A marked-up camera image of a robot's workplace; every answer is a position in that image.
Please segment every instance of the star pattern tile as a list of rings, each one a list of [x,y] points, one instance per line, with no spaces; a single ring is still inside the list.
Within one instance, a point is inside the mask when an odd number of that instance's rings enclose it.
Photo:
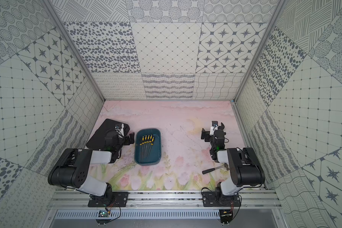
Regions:
[[[82,83],[83,72],[56,29],[45,33],[17,55],[64,106]]]
[[[246,73],[266,23],[202,23],[197,73]]]

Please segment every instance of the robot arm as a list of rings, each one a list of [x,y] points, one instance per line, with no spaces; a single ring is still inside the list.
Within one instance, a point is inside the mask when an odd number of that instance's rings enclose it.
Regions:
[[[73,188],[94,196],[103,196],[108,185],[88,176],[90,164],[105,164],[111,160],[111,152],[67,148],[52,168],[50,185]]]
[[[228,148],[218,151],[217,160],[228,163],[230,168],[230,177],[217,186],[224,196],[236,195],[244,188],[255,188],[265,182],[264,171],[253,148]]]

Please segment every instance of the cable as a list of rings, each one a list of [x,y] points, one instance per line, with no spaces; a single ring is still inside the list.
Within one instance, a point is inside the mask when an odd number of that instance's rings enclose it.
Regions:
[[[244,153],[244,154],[247,155],[247,157],[249,157],[249,159],[252,161],[251,157],[250,157],[247,153]],[[260,183],[260,186],[249,187],[249,188],[259,188],[259,187],[262,186],[262,173],[261,173],[261,170],[260,170],[260,168],[259,168],[258,166],[256,166],[256,165],[254,165],[254,166],[257,168],[257,170],[258,170],[259,173],[260,173],[261,183]]]
[[[237,214],[238,214],[238,212],[239,212],[239,209],[241,208],[241,205],[242,205],[242,197],[241,197],[241,195],[238,195],[239,196],[239,198],[241,199],[241,204],[240,204],[240,206],[238,207],[238,211],[237,211],[237,213],[234,215],[234,217],[232,218],[232,221],[233,221],[233,219],[235,219],[236,218],[236,216],[237,216]]]

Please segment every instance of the wavy line pattern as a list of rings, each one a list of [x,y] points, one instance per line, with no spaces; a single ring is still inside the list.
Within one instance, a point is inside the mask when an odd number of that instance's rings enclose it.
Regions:
[[[148,99],[191,99],[195,74],[142,74]]]
[[[87,135],[85,129],[65,109],[25,167],[48,176],[64,149],[82,148],[86,143],[83,139]]]

